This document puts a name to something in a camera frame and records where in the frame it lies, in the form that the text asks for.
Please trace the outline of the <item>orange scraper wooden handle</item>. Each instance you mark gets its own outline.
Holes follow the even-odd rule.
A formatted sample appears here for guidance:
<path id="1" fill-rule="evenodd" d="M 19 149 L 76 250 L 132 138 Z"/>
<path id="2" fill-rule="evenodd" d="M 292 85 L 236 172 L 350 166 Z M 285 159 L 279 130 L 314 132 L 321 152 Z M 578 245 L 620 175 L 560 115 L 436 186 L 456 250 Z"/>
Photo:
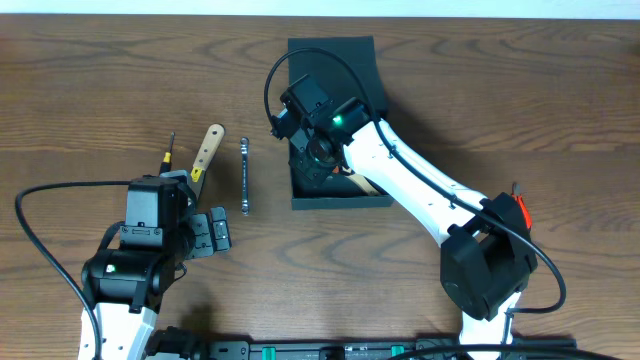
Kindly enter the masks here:
<path id="1" fill-rule="evenodd" d="M 362 175 L 356 174 L 351 168 L 336 166 L 332 170 L 333 174 L 342 175 L 347 180 L 355 184 L 367 196 L 380 196 L 381 193 Z"/>

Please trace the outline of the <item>silver ratchet wrench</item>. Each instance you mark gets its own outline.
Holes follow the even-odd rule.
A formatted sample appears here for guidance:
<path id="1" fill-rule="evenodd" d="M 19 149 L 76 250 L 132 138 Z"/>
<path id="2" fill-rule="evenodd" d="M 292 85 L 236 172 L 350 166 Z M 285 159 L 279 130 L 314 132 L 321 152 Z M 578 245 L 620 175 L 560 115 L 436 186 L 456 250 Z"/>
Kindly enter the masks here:
<path id="1" fill-rule="evenodd" d="M 249 139 L 243 137 L 240 140 L 240 151 L 242 157 L 242 204 L 241 211 L 243 215 L 250 212 L 249 195 L 248 195 L 248 155 L 249 155 Z"/>

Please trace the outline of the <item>red handled pliers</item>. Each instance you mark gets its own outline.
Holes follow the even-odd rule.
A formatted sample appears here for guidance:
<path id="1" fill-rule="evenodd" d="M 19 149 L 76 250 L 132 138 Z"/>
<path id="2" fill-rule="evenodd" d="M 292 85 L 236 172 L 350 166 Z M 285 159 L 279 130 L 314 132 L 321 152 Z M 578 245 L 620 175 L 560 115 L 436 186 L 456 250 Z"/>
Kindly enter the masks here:
<path id="1" fill-rule="evenodd" d="M 531 214 L 529 212 L 529 210 L 527 209 L 525 202 L 524 202 L 524 198 L 522 196 L 522 192 L 520 189 L 520 185 L 517 182 L 514 182 L 512 184 L 512 192 L 511 192 L 511 196 L 514 198 L 514 200 L 517 202 L 517 204 L 519 205 L 524 220 L 525 220 L 525 224 L 526 224 L 526 228 L 528 231 L 530 231 L 532 229 L 532 225 L 533 225 L 533 221 L 532 221 L 532 217 Z"/>

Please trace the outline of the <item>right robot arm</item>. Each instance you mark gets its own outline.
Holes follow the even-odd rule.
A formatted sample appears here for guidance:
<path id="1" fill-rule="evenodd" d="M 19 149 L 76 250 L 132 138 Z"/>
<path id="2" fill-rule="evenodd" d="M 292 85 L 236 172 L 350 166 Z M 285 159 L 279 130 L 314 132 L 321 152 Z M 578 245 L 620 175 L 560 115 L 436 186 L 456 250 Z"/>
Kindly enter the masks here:
<path id="1" fill-rule="evenodd" d="M 287 104 L 273 116 L 296 148 L 294 168 L 314 182 L 343 166 L 404 207 L 440 249 L 440 282 L 462 312 L 463 345 L 512 342 L 517 303 L 538 266 L 531 222 L 516 195 L 494 199 L 445 175 L 389 123 L 352 98 L 328 111 Z"/>

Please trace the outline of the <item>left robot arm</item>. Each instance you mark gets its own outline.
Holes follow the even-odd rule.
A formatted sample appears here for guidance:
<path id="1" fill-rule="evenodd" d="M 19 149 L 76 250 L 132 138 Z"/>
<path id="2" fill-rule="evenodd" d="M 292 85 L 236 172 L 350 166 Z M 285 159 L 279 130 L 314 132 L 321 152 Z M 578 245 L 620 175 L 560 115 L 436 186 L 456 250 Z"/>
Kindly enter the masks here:
<path id="1" fill-rule="evenodd" d="M 81 359 L 195 359 L 205 351 L 181 335 L 154 331 L 164 293 L 187 261 L 231 247 L 226 211 L 196 210 L 198 195 L 184 170 L 133 180 L 126 214 L 112 225 L 81 280 L 89 302 L 81 315 Z"/>

